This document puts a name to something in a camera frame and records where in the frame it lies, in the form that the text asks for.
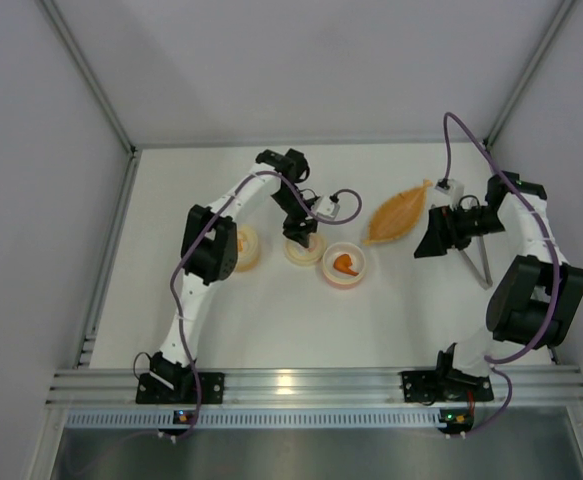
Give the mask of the metal tongs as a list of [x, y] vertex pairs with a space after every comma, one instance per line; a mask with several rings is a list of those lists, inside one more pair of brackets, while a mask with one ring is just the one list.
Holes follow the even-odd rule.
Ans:
[[480, 260], [479, 265], [476, 265], [473, 262], [465, 249], [458, 250], [457, 253], [460, 255], [460, 258], [472, 274], [473, 278], [477, 281], [478, 285], [483, 290], [488, 290], [493, 286], [493, 279], [483, 236], [477, 238], [477, 247]]

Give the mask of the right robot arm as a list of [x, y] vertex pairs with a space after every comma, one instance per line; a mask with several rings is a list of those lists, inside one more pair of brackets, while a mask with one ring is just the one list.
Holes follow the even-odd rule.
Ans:
[[471, 241], [495, 233], [506, 235], [513, 255], [488, 302], [484, 326], [437, 357], [439, 381], [475, 386], [492, 365], [564, 341], [583, 297], [583, 269], [560, 252], [542, 185], [503, 172], [488, 180], [483, 201], [473, 198], [468, 206], [462, 204], [468, 197], [462, 183], [441, 179], [435, 189], [443, 202], [429, 209], [415, 257], [463, 253]]

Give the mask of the left aluminium frame post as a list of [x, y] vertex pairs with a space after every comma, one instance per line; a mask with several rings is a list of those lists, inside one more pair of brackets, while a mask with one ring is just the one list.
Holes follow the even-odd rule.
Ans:
[[81, 48], [75, 34], [72, 32], [64, 14], [59, 8], [59, 5], [56, 1], [52, 0], [36, 0], [35, 4], [40, 9], [69, 59], [77, 69], [80, 78], [87, 86], [87, 89], [95, 100], [118, 143], [121, 145], [125, 153], [133, 158], [137, 152], [137, 148], [131, 141], [108, 95], [106, 94], [105, 89], [90, 65], [90, 62]]

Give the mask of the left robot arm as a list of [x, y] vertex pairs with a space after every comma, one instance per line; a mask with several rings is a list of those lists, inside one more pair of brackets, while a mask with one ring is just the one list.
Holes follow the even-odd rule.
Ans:
[[218, 200], [195, 204], [188, 212], [180, 260], [171, 274], [174, 319], [158, 351], [151, 356], [150, 375], [174, 387], [195, 376], [197, 343], [215, 291], [236, 270], [238, 224], [266, 199], [284, 212], [283, 236], [307, 248], [320, 222], [333, 218], [321, 213], [321, 197], [305, 197], [298, 185], [308, 179], [305, 155], [290, 149], [281, 154], [259, 153], [246, 175]]

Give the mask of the orange shrimp food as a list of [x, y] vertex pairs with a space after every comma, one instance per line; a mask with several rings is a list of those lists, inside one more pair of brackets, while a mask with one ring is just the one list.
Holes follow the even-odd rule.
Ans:
[[358, 276], [359, 273], [353, 269], [353, 260], [349, 254], [341, 254], [337, 256], [333, 262], [333, 268], [345, 275]]

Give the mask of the woven fish-shaped basket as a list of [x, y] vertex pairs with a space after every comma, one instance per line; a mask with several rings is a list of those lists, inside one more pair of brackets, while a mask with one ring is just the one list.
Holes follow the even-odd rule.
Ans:
[[385, 244], [401, 239], [418, 224], [424, 212], [427, 191], [433, 183], [425, 179], [421, 185], [401, 191], [372, 214], [362, 244]]

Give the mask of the aluminium front rail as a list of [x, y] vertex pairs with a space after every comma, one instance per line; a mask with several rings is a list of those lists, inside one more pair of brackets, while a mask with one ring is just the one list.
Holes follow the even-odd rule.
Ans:
[[445, 393], [424, 373], [402, 367], [341, 369], [227, 369], [215, 379], [202, 371], [202, 398], [224, 408], [382, 408], [483, 404], [510, 398], [515, 406], [583, 402], [583, 375], [575, 366], [504, 366], [478, 392]]

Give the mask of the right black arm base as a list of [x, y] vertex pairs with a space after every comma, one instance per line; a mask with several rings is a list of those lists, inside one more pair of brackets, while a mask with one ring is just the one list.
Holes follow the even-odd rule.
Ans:
[[400, 373], [404, 401], [433, 404], [436, 402], [466, 402], [469, 393], [477, 402], [494, 400], [488, 377], [465, 374], [443, 374], [436, 370], [410, 370]]

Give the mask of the right aluminium frame post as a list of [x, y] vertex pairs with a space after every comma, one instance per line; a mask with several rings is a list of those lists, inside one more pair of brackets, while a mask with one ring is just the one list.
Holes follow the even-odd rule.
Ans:
[[495, 146], [579, 4], [580, 1], [577, 0], [562, 0], [558, 2], [546, 25], [542, 28], [541, 35], [531, 49], [531, 53], [517, 76], [512, 89], [507, 94], [506, 101], [499, 109], [486, 137], [483, 139], [483, 145], [487, 151], [491, 151]]

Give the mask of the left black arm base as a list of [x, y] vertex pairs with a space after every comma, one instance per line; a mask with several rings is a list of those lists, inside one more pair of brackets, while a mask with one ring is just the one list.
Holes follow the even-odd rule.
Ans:
[[199, 373], [200, 385], [196, 384], [191, 372], [184, 376], [178, 385], [160, 380], [152, 373], [139, 377], [135, 401], [137, 404], [195, 404], [201, 393], [203, 405], [223, 403], [225, 374], [221, 372]]

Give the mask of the aluminium frame post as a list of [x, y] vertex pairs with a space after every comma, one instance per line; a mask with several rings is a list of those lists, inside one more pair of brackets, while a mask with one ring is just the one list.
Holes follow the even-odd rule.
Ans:
[[87, 86], [87, 89], [95, 100], [118, 143], [121, 145], [125, 153], [133, 158], [137, 152], [137, 148], [131, 141], [108, 95], [106, 94], [105, 89], [90, 65], [90, 62], [81, 48], [75, 34], [72, 32], [64, 14], [59, 8], [59, 5], [56, 1], [52, 0], [36, 0], [35, 4], [40, 9], [69, 59], [77, 69], [80, 78]]
[[517, 76], [512, 89], [507, 94], [506, 101], [499, 109], [486, 137], [483, 139], [483, 145], [487, 151], [491, 151], [495, 146], [579, 4], [580, 1], [577, 0], [562, 0], [558, 2], [546, 25], [542, 28], [541, 35], [531, 49], [531, 53]]

